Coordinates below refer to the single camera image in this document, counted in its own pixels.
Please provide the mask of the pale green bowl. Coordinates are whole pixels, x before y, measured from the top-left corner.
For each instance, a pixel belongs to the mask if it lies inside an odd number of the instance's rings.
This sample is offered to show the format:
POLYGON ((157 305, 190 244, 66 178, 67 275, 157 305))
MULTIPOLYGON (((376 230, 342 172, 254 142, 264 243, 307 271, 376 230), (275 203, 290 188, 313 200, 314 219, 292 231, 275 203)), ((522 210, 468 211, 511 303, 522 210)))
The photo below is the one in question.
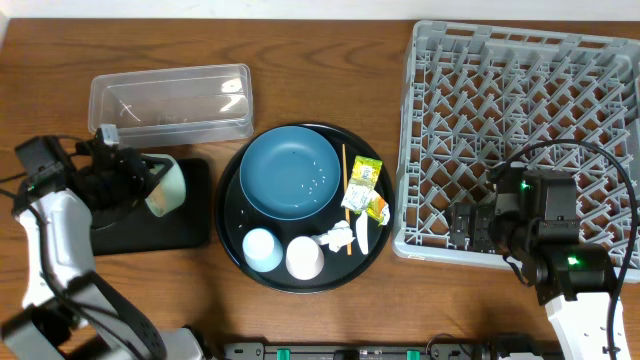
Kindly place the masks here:
POLYGON ((170 169, 145 199, 147 207, 156 217, 163 217, 181 206, 186 199, 186 183, 177 161, 166 154, 150 154, 151 158, 169 160, 170 169))

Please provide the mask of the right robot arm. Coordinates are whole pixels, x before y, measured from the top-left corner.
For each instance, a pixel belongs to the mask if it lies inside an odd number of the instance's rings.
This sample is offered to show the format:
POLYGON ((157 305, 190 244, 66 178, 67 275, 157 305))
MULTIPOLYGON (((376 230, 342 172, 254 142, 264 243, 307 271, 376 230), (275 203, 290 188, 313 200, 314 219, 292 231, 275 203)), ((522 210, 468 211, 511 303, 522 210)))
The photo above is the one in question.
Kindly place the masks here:
POLYGON ((490 203, 456 202, 445 212, 455 244, 495 248, 536 290, 567 359, 627 359, 618 275, 607 250, 581 242, 571 174, 509 168, 493 179, 490 203))

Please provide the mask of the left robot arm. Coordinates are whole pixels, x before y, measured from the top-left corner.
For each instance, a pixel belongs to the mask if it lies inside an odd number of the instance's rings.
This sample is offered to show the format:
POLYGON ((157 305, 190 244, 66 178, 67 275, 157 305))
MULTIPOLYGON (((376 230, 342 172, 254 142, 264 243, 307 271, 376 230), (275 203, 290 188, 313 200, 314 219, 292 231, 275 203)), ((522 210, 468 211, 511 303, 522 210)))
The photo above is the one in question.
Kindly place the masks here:
POLYGON ((208 359, 191 327, 159 331, 96 271, 91 233, 116 225, 166 183, 182 179, 169 155, 141 154, 97 134, 76 152, 77 168, 57 136, 16 147, 26 178, 12 214, 27 234, 29 278, 22 311, 1 325, 19 359, 208 359))

